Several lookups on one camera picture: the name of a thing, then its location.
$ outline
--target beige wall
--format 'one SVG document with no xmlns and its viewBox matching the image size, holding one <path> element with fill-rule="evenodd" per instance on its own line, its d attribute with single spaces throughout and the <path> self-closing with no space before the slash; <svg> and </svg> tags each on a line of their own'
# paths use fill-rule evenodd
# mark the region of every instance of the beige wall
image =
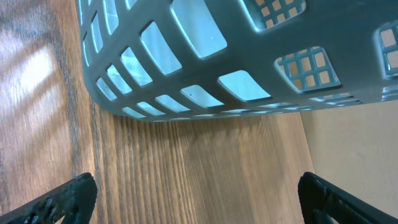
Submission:
<svg viewBox="0 0 398 224">
<path fill-rule="evenodd" d="M 398 101 L 302 113 L 315 173 L 398 217 Z"/>
</svg>

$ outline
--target lattice mesh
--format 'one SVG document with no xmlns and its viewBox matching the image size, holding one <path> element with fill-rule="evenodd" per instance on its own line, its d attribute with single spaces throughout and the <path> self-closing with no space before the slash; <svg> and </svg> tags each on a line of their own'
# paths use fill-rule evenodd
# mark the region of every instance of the lattice mesh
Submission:
<svg viewBox="0 0 398 224">
<path fill-rule="evenodd" d="M 398 99 L 398 2 L 156 1 L 78 0 L 85 84 L 114 114 L 228 118 Z M 358 7 L 378 16 L 352 20 Z"/>
</svg>

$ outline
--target plastic basket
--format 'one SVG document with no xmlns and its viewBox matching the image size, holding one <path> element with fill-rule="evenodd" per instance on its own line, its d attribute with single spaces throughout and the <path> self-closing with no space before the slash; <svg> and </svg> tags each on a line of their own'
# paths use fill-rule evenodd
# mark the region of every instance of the plastic basket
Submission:
<svg viewBox="0 0 398 224">
<path fill-rule="evenodd" d="M 398 99 L 396 0 L 79 0 L 85 85 L 147 121 Z"/>
</svg>

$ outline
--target black object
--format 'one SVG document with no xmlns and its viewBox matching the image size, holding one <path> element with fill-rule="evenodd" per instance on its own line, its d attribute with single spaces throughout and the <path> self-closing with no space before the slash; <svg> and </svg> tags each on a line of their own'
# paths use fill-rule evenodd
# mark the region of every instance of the black object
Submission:
<svg viewBox="0 0 398 224">
<path fill-rule="evenodd" d="M 298 197 L 306 224 L 398 223 L 398 219 L 368 205 L 319 176 L 306 172 L 298 183 Z"/>
<path fill-rule="evenodd" d="M 0 223 L 48 224 L 65 217 L 62 224 L 88 224 L 96 197 L 94 178 L 90 173 L 84 173 L 1 216 Z"/>
</svg>

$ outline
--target brown wooden tabletop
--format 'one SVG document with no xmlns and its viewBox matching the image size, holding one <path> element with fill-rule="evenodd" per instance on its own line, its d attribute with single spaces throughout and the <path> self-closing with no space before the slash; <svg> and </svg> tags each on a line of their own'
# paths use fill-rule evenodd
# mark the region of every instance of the brown wooden tabletop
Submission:
<svg viewBox="0 0 398 224">
<path fill-rule="evenodd" d="M 147 123 L 85 89 L 75 1 L 0 2 L 0 215 L 91 172 L 92 223 L 302 223 L 300 115 Z"/>
</svg>

